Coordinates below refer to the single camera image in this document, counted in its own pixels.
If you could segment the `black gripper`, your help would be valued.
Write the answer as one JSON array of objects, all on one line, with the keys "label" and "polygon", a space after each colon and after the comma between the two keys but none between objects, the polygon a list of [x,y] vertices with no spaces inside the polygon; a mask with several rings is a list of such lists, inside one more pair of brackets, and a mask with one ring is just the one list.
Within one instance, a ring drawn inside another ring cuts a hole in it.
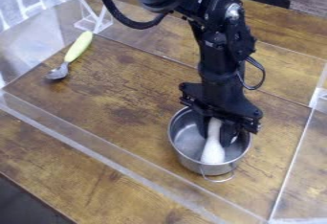
[{"label": "black gripper", "polygon": [[223,121],[220,128],[220,143],[230,147],[234,143],[246,145],[250,133],[256,134],[263,117],[262,110],[251,103],[244,95],[246,85],[243,68],[232,72],[199,71],[200,83],[182,82],[180,102],[195,112],[195,123],[203,138],[208,135],[211,118]]}]

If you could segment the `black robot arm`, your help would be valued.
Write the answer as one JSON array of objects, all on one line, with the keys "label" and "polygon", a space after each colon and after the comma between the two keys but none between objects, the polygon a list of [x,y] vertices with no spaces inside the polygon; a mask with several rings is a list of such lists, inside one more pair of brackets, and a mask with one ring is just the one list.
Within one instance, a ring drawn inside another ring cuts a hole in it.
[{"label": "black robot arm", "polygon": [[263,117],[244,91],[246,64],[255,63],[255,38],[246,23],[240,0],[139,0],[156,13],[176,11],[188,19],[199,46],[200,83],[183,82],[180,102],[198,114],[196,124],[207,136],[211,118],[223,121],[220,143],[232,144],[242,133],[255,133]]}]

